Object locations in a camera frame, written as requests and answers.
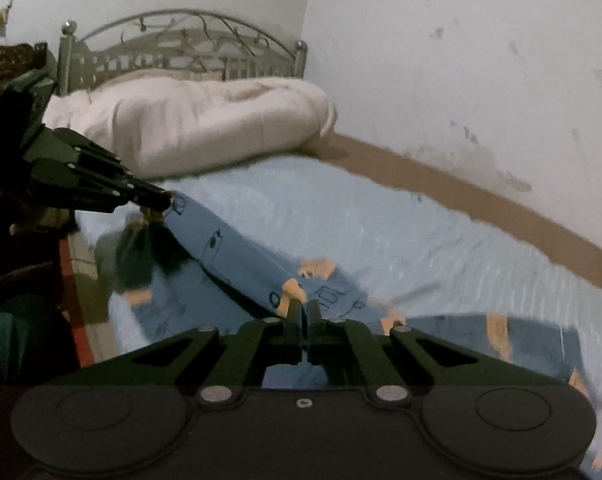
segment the robotic hand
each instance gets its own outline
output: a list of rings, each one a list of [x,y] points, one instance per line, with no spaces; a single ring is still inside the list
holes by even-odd
[[[50,207],[112,212],[127,202],[164,211],[170,195],[70,130],[42,122],[56,86],[46,70],[12,81],[0,99],[0,189]]]

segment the bedpost finial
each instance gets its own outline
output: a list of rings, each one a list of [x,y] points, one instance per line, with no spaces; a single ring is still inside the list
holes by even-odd
[[[76,22],[73,20],[69,20],[68,22],[63,23],[63,27],[61,27],[61,32],[66,36],[71,36],[76,32]]]

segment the black metal bracket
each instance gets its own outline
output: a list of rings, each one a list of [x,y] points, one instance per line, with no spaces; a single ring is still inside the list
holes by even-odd
[[[303,352],[329,372],[328,389],[261,387],[268,367],[298,364]],[[249,461],[259,443],[277,467],[254,456],[250,477],[343,478],[372,474],[373,463],[383,478],[576,479],[595,426],[567,384],[406,326],[377,336],[360,322],[322,320],[316,302],[234,335],[197,327],[84,368],[30,390],[12,417],[19,443],[52,478],[237,478],[245,475],[233,460]],[[349,444],[331,444],[330,434]]]

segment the brown baseboard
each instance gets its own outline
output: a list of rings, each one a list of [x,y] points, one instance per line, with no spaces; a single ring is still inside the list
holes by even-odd
[[[444,171],[339,134],[313,147],[319,160],[383,186],[422,193],[448,209],[498,227],[602,288],[602,249],[547,218]]]

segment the circular pad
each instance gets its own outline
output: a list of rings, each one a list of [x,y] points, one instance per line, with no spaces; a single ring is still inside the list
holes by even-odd
[[[12,431],[44,465],[104,473],[158,454],[186,418],[173,386],[38,386],[18,400]]]
[[[438,386],[426,396],[421,416],[443,450],[501,474],[567,466],[587,450],[596,428],[588,400],[567,385]]]
[[[529,431],[550,418],[550,405],[537,394],[518,388],[502,388],[484,393],[476,402],[476,412],[488,424],[506,431]]]

